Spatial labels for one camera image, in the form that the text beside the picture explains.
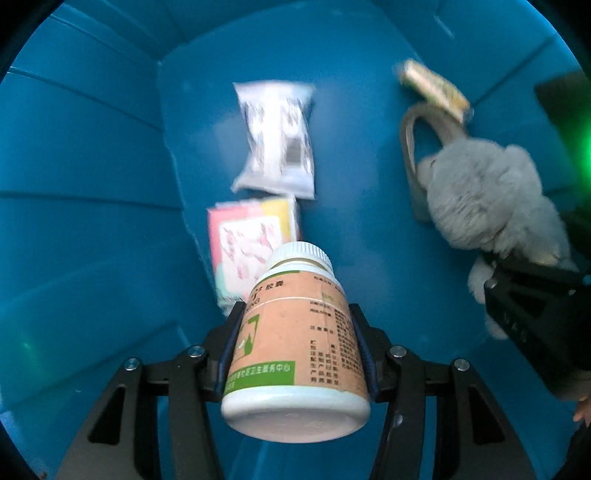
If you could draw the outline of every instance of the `container wall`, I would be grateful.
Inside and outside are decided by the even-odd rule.
[[[0,84],[0,419],[49,478],[125,358],[169,359],[222,320],[156,71],[63,5]]]
[[[556,129],[534,86],[578,70],[555,29],[526,0],[375,0],[429,68],[451,80],[475,107],[469,132],[530,152],[552,196],[576,182]],[[572,207],[573,198],[558,198]]]
[[[419,97],[400,87],[392,66],[413,57],[451,78],[475,104],[470,132],[526,146],[546,193],[560,193],[567,204],[574,198],[574,170],[533,88],[577,63],[527,4],[504,2],[504,12],[489,11],[486,2],[462,11],[464,4],[441,3],[441,11],[450,9],[445,18],[455,33],[436,21],[429,2],[393,1],[380,9],[335,0],[280,5],[201,35],[162,62],[164,137],[177,166],[187,227],[202,247],[211,279],[206,208],[236,199],[229,188],[248,154],[232,82],[314,83],[309,127],[317,199],[300,202],[304,239],[328,253],[349,299],[394,342],[430,360],[473,358],[485,380],[491,379],[539,477],[547,479],[564,460],[574,429],[571,406],[552,398],[513,344],[487,340],[483,307],[466,288],[474,253],[450,249],[435,229],[414,221],[398,128]],[[417,145],[419,158],[438,148],[420,127]],[[210,181],[201,184],[204,172]],[[495,368],[495,355],[504,356],[502,370]],[[509,370],[511,362],[517,372]],[[519,378],[519,389],[511,376]],[[551,425],[541,428],[539,415],[528,409],[546,412]],[[376,408],[370,425],[329,445],[278,446],[243,438],[239,452],[249,454],[231,459],[229,477],[267,478],[271,472],[269,478],[299,478],[300,463],[314,458],[308,478],[367,478],[376,446],[368,439],[379,436],[381,414]],[[430,437],[434,423],[428,428]],[[352,449],[357,468],[348,456],[333,461],[333,455]],[[421,479],[430,478],[432,459],[433,444],[427,442]],[[343,468],[335,469],[337,463]]]
[[[413,220],[398,126],[418,96],[391,70],[408,57],[465,92],[471,134],[525,146],[546,192],[572,205],[574,171],[533,87],[578,65],[524,0],[71,0],[35,32],[0,84],[0,420],[38,473],[53,478],[126,357],[171,358],[222,321],[206,208],[251,195],[229,190],[248,153],[232,82],[283,79],[317,89],[305,239],[394,342],[434,361],[467,356],[551,478],[571,406],[511,343],[486,340],[466,289],[475,254]],[[420,127],[417,145],[419,157],[438,148]],[[260,442],[210,414],[230,480],[359,480],[384,406],[322,445]]]

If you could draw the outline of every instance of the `plastic bag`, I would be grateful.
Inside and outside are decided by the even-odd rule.
[[[235,83],[250,153],[232,191],[314,199],[314,160],[306,114],[314,86],[291,82]]]

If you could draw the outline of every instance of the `barcode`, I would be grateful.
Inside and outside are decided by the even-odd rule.
[[[301,141],[292,139],[285,149],[285,166],[299,167],[301,165]]]

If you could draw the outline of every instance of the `person's hand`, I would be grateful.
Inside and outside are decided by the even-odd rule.
[[[574,412],[574,421],[584,420],[587,427],[591,424],[591,395],[581,398]]]

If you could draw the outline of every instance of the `green label stripe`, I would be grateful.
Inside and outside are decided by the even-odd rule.
[[[224,395],[250,387],[293,385],[296,378],[295,362],[265,362],[236,370],[228,377]]]
[[[279,275],[289,275],[290,273],[300,273],[300,270],[286,270],[284,272],[273,273],[273,275],[269,275],[265,280],[261,280],[259,283],[257,283],[254,286],[253,290],[257,288],[261,283],[265,283],[267,280],[269,280],[269,278],[278,277]]]

